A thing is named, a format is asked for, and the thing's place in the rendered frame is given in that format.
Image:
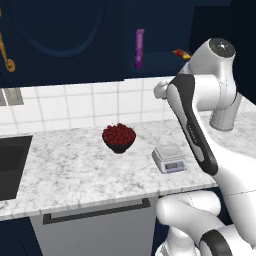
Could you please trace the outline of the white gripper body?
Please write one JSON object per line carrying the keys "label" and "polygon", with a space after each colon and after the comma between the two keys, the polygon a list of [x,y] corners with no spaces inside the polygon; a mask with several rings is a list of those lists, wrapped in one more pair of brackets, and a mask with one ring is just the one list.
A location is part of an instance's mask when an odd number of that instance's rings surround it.
{"label": "white gripper body", "polygon": [[153,89],[154,96],[156,99],[167,99],[167,90],[168,82],[167,81],[160,81]]}

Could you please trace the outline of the purple cereal box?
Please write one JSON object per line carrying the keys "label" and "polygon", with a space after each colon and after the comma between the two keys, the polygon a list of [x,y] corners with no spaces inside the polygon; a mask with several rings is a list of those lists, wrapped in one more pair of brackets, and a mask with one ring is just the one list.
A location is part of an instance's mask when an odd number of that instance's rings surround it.
{"label": "purple cereal box", "polygon": [[135,47],[135,68],[141,69],[144,56],[144,29],[136,31],[136,47]]}

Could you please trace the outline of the grey digital scale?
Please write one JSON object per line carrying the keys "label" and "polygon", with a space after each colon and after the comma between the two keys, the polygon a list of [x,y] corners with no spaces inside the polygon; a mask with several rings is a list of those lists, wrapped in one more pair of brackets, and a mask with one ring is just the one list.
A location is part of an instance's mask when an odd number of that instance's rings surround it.
{"label": "grey digital scale", "polygon": [[157,146],[152,158],[161,173],[175,173],[187,169],[185,156],[177,144]]}

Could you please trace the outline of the navy plain cabinet door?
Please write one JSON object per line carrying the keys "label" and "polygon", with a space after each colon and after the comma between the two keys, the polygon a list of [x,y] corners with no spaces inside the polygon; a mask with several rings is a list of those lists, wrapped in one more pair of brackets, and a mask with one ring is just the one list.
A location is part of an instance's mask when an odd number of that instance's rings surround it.
{"label": "navy plain cabinet door", "polygon": [[238,91],[256,105],[256,0],[196,6],[189,49],[194,52],[209,38],[223,38],[234,46],[233,73]]}

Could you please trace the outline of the navy arched cabinet door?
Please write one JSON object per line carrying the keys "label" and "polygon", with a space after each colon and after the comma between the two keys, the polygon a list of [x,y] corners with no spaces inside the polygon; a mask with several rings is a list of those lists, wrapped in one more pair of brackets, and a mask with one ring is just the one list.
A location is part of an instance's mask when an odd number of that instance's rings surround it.
{"label": "navy arched cabinet door", "polygon": [[124,0],[0,0],[0,87],[124,79]]}

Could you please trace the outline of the navy base cabinet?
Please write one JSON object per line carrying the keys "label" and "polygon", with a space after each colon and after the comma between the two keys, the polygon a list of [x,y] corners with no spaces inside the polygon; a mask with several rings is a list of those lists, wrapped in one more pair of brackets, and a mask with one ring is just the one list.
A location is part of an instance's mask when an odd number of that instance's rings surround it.
{"label": "navy base cabinet", "polygon": [[0,256],[43,256],[28,217],[0,221]]}

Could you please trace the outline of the red and yellow packet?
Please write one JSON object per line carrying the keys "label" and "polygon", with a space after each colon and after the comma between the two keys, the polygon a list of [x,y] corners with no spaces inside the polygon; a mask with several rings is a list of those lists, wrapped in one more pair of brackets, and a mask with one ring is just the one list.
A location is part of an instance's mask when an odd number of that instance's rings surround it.
{"label": "red and yellow packet", "polygon": [[191,58],[191,55],[182,49],[176,49],[173,51],[173,53],[184,60],[188,60]]}

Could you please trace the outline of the red cherries pile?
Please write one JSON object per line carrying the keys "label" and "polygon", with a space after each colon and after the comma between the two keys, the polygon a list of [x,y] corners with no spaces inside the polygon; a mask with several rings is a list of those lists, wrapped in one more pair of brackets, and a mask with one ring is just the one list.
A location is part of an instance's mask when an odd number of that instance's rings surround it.
{"label": "red cherries pile", "polygon": [[134,130],[122,123],[117,125],[108,125],[103,130],[103,139],[111,145],[124,145],[132,143],[136,134]]}

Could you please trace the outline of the black bowl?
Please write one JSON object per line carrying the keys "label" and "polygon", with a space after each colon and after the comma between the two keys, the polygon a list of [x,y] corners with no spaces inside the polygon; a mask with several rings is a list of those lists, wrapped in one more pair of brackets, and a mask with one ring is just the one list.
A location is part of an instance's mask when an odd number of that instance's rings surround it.
{"label": "black bowl", "polygon": [[135,141],[135,135],[124,136],[118,134],[116,136],[103,135],[105,144],[116,154],[124,153]]}

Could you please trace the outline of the grey dishwasher front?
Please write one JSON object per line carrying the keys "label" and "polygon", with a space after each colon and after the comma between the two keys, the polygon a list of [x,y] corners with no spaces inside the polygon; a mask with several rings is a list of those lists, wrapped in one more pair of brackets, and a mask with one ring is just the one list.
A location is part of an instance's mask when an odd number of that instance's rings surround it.
{"label": "grey dishwasher front", "polygon": [[[151,256],[156,218],[151,207],[44,225],[43,215],[30,219],[43,256]],[[53,218],[140,204],[141,199],[50,213]]]}

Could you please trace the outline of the black sink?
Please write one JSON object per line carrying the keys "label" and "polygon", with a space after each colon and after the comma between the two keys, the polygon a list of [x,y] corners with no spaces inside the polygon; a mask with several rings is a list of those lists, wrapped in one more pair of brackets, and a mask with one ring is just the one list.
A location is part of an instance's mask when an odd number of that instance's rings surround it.
{"label": "black sink", "polygon": [[32,138],[0,139],[0,201],[16,198]]}

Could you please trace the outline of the navy open wall cabinet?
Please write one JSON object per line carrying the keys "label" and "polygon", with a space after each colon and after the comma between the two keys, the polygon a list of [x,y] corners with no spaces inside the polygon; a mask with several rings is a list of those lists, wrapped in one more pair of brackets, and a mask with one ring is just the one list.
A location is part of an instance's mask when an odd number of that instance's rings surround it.
{"label": "navy open wall cabinet", "polygon": [[[175,75],[187,51],[195,0],[125,0],[125,77]],[[136,31],[144,29],[143,63],[135,68]]]}

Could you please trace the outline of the grey wall outlet plate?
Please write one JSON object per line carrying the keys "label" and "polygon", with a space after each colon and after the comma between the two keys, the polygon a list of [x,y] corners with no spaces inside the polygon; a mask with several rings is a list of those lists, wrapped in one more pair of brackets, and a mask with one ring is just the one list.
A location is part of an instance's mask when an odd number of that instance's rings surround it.
{"label": "grey wall outlet plate", "polygon": [[19,88],[0,89],[0,106],[23,105],[23,98]]}

